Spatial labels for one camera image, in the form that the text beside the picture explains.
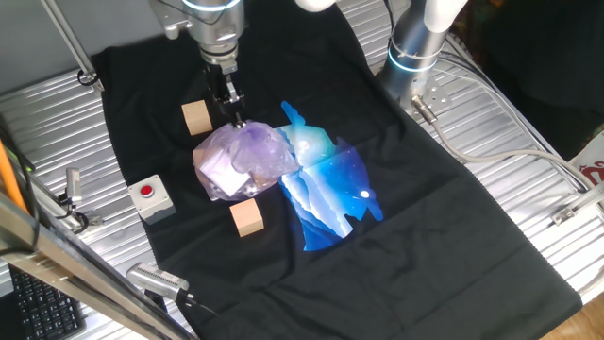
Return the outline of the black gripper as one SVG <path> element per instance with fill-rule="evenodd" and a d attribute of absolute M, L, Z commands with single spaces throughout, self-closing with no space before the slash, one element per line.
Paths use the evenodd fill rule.
<path fill-rule="evenodd" d="M 211 98 L 218 102 L 220 113 L 228 122 L 235 121 L 235 128 L 244 128 L 244 100 L 236 89 L 232 76 L 225 75 L 220 66 L 211 64 L 206 65 L 205 75 Z"/>

